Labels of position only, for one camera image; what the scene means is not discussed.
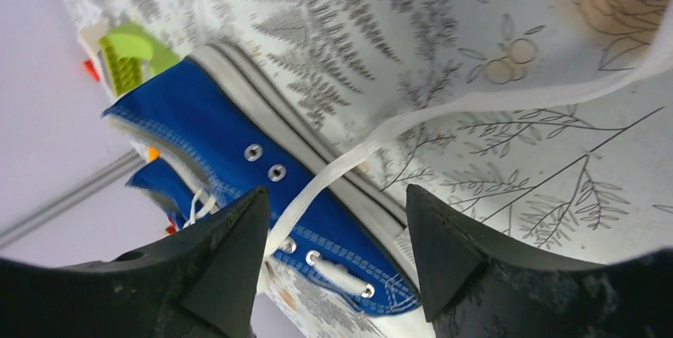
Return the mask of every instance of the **patterned fabric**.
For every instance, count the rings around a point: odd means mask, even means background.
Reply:
[[[235,40],[345,151],[391,114],[467,90],[632,69],[669,0],[63,1],[77,26],[133,19],[183,55],[205,40]],[[526,243],[624,259],[673,243],[672,79],[578,106],[441,117],[391,141],[360,172],[400,202],[404,185],[418,183]],[[272,297],[307,336],[378,335],[297,281],[287,275]],[[343,313],[325,317],[321,302]]]

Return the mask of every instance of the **green plastic object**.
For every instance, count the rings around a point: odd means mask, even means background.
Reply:
[[[98,43],[108,69],[110,85],[117,96],[144,82],[143,60],[147,61],[152,77],[180,61],[176,54],[132,22],[111,29]]]

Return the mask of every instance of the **metal eyelet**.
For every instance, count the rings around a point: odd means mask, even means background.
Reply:
[[[288,237],[287,244],[285,247],[281,248],[281,250],[285,253],[294,253],[294,251],[297,251],[297,242],[294,241],[294,239]]]
[[[309,264],[311,267],[315,264],[315,259],[318,259],[320,257],[320,252],[310,250],[306,254],[306,263]]]
[[[372,298],[374,297],[374,287],[371,284],[367,284],[367,288],[361,294],[362,298]]]
[[[262,146],[260,144],[252,144],[245,149],[243,155],[248,161],[257,161],[264,153]]]
[[[269,169],[269,179],[273,182],[278,182],[285,178],[285,174],[287,174],[287,169],[280,163],[277,163]]]

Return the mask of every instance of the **blue sneaker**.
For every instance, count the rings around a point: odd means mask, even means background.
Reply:
[[[128,93],[104,115],[162,150],[193,193],[219,206],[268,186],[271,227],[334,155],[237,48],[208,44]],[[371,316],[418,315],[417,275],[403,209],[353,174],[308,208],[273,253]]]
[[[194,193],[165,160],[158,158],[143,166],[126,186],[136,187],[150,197],[168,216],[177,230],[190,220],[194,207],[201,209],[203,200],[194,199]]]

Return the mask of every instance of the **white fabric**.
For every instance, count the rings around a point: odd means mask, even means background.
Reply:
[[[673,67],[673,6],[669,6],[652,46],[640,65],[605,78],[528,90],[473,92],[439,106],[402,113],[385,120],[361,143],[332,161],[318,173],[283,211],[267,238],[266,257],[278,249],[281,242],[304,215],[311,202],[332,182],[363,163],[367,157],[383,148],[396,136],[433,118],[456,112],[495,112],[517,109],[549,108],[587,102],[633,83],[657,75]]]

